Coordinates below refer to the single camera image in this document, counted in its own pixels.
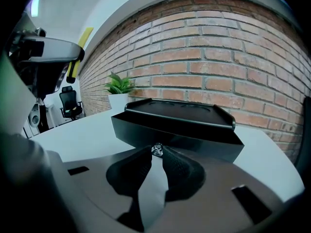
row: yellow object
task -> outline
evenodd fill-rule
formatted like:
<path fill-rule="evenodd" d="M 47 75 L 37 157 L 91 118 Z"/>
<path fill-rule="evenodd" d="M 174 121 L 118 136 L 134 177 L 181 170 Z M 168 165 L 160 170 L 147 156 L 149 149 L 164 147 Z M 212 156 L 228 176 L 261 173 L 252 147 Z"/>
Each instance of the yellow object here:
<path fill-rule="evenodd" d="M 86 44 L 86 41 L 87 39 L 89 38 L 90 34 L 92 33 L 94 28 L 91 28 L 91 27 L 88 27 L 85 29 L 85 31 L 83 32 L 79 42 L 78 42 L 78 45 L 80 47 L 84 47 L 84 45 Z M 67 72 L 67 78 L 66 78 L 66 81 L 68 83 L 74 83 L 75 81 L 75 78 L 77 76 L 77 71 L 78 71 L 78 67 L 80 65 L 80 60 L 74 62 L 74 66 L 72 67 L 73 65 L 73 62 L 70 62 L 69 63 L 69 67 L 68 67 L 68 72 Z"/>

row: potted plant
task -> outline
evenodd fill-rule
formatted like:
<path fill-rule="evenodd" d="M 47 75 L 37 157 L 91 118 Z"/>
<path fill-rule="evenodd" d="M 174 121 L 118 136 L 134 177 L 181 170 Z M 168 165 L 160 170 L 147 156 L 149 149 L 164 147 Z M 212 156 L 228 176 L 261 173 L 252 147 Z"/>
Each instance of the potted plant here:
<path fill-rule="evenodd" d="M 125 105 L 128 103 L 128 93 L 134 88 L 129 78 L 121 79 L 117 74 L 111 72 L 109 75 L 111 83 L 106 84 L 107 91 L 111 93 L 108 95 L 112 110 L 116 112 L 124 111 Z"/>

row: black office chair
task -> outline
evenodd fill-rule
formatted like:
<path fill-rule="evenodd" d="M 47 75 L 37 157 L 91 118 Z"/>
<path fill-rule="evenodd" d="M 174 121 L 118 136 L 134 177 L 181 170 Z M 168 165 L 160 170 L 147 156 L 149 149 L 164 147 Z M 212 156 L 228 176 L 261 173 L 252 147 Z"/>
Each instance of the black office chair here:
<path fill-rule="evenodd" d="M 76 96 L 77 93 L 72 89 L 72 86 L 65 86 L 62 88 L 59 97 L 63 104 L 63 108 L 60 108 L 63 118 L 71 118 L 71 120 L 74 121 L 77 119 L 77 116 L 82 113 L 82 102 L 78 102 L 78 105 Z"/>

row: brick wall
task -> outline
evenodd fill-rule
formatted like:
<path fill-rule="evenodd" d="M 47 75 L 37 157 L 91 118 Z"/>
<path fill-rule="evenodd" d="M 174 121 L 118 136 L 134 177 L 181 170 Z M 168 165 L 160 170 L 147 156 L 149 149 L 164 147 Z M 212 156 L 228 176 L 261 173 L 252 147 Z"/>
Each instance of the brick wall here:
<path fill-rule="evenodd" d="M 311 60 L 293 27 L 244 0 L 172 0 L 118 25 L 80 72 L 86 115 L 110 109 L 111 71 L 131 77 L 133 100 L 217 104 L 260 128 L 293 161 L 310 95 Z"/>

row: white table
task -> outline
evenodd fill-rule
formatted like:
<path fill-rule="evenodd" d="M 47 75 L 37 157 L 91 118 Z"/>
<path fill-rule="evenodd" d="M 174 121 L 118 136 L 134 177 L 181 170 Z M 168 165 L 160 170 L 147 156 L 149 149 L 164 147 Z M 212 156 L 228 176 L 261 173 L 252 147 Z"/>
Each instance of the white table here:
<path fill-rule="evenodd" d="M 32 138 L 45 150 L 60 154 L 63 162 L 91 159 L 130 150 L 116 138 L 111 116 L 105 111 L 72 121 Z M 237 126 L 244 148 L 234 164 L 272 189 L 282 201 L 304 190 L 302 180 L 282 150 L 261 130 Z"/>

